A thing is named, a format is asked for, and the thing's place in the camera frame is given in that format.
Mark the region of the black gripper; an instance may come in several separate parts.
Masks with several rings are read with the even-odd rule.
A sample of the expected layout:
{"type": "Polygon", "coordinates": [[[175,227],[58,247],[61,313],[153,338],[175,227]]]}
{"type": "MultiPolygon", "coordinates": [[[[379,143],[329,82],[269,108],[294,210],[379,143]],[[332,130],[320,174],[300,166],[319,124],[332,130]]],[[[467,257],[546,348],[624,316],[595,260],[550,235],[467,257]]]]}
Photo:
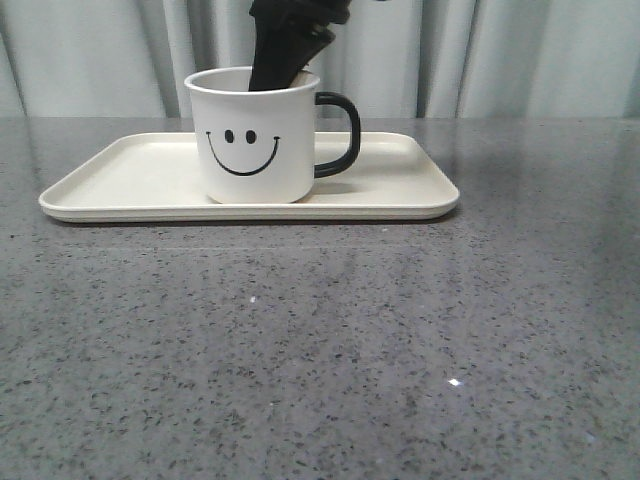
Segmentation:
{"type": "Polygon", "coordinates": [[[254,1],[249,10],[256,28],[249,90],[288,88],[334,41],[330,25],[349,20],[350,4],[350,0],[254,1]]]}

